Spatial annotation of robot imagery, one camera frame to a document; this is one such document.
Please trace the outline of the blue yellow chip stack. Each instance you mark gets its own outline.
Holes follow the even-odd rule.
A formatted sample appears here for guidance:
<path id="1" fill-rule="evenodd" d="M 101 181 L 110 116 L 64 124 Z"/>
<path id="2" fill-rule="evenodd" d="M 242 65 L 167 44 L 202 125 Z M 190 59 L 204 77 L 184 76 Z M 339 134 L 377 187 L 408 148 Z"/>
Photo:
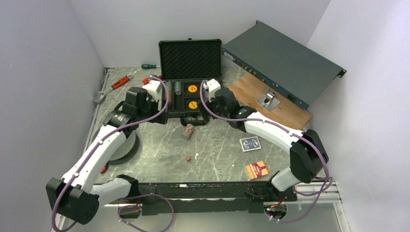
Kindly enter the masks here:
<path id="1" fill-rule="evenodd" d="M 175 94 L 177 96 L 180 96 L 182 94 L 182 83 L 181 82 L 175 82 L 174 88 L 175 88 Z"/>

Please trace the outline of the orange chip stack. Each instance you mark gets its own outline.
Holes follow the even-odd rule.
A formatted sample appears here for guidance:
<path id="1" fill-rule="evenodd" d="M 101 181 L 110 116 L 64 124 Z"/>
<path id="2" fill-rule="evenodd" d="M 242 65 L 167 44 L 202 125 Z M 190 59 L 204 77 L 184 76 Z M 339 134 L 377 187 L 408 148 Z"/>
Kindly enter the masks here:
<path id="1" fill-rule="evenodd" d="M 192 124 L 187 124 L 184 131 L 182 132 L 181 136 L 184 139 L 190 139 L 192 136 L 193 132 L 195 131 L 195 126 Z"/>

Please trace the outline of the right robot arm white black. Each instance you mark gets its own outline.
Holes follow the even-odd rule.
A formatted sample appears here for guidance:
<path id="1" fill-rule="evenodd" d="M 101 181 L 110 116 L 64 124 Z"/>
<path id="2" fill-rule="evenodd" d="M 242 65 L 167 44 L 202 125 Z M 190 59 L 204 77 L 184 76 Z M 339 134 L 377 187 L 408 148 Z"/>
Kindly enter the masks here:
<path id="1" fill-rule="evenodd" d="M 261 136 L 271 143 L 287 151 L 290 156 L 290 166 L 275 174 L 266 188 L 266 194 L 273 201 L 284 196 L 285 190 L 299 183 L 311 183 L 317 178 L 317 173 L 324 170 L 324 182 L 332 182 L 327 168 L 328 156 L 318 137 L 313 130 L 300 131 L 285 127 L 271 121 L 251 108 L 242 107 L 237 112 L 238 118 L 227 118 L 215 114 L 208 108 L 203 93 L 200 99 L 205 110 L 213 117 L 225 120 L 233 128 Z"/>

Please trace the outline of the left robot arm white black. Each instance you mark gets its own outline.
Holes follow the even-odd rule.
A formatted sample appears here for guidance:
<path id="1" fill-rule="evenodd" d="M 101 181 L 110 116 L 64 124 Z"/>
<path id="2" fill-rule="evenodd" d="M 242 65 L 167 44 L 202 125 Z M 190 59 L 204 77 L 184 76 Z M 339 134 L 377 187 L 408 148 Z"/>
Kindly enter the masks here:
<path id="1" fill-rule="evenodd" d="M 138 146 L 135 130 L 145 122 L 166 124 L 169 91 L 158 81 L 154 86 L 131 87 L 126 99 L 110 112 L 100 127 L 96 138 L 78 162 L 60 179 L 51 178 L 46 192 L 52 209 L 52 227 L 59 232 L 57 215 L 74 224 L 87 224 L 98 209 L 115 200 L 132 203 L 138 199 L 138 180 L 121 174 L 105 184 L 95 183 L 100 171 L 114 153 L 129 138 Z"/>

